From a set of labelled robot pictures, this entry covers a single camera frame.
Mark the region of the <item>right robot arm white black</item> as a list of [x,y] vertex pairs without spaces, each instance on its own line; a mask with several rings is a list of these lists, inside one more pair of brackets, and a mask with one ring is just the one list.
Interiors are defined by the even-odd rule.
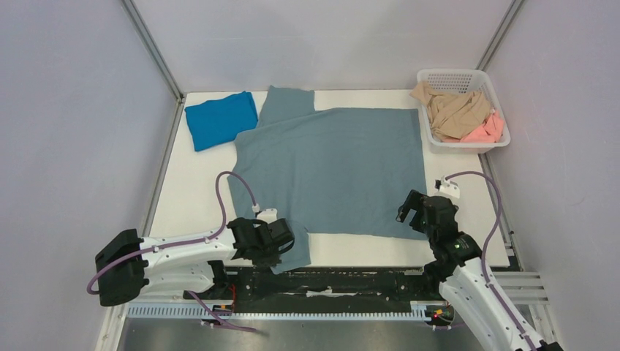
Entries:
[[457,211],[450,199],[416,190],[398,208],[397,222],[413,213],[409,225],[426,235],[434,255],[423,269],[424,293],[452,305],[485,350],[560,350],[561,345],[546,341],[508,298],[476,240],[459,230]]

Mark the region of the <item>grey-blue t shirt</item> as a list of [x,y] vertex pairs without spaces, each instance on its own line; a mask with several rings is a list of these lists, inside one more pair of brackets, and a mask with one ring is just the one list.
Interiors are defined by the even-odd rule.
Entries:
[[294,232],[275,274],[311,262],[312,233],[424,239],[396,221],[409,192],[426,190],[416,109],[316,110],[313,91],[271,86],[256,128],[234,145],[236,215],[251,217],[257,201]]

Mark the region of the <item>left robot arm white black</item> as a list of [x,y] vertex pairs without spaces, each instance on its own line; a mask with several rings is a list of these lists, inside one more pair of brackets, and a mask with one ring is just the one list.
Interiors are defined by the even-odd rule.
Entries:
[[237,218],[219,229],[173,238],[144,238],[135,229],[124,230],[96,255],[97,272],[87,291],[103,307],[175,292],[224,300],[231,285],[225,262],[242,259],[271,268],[294,244],[286,219]]

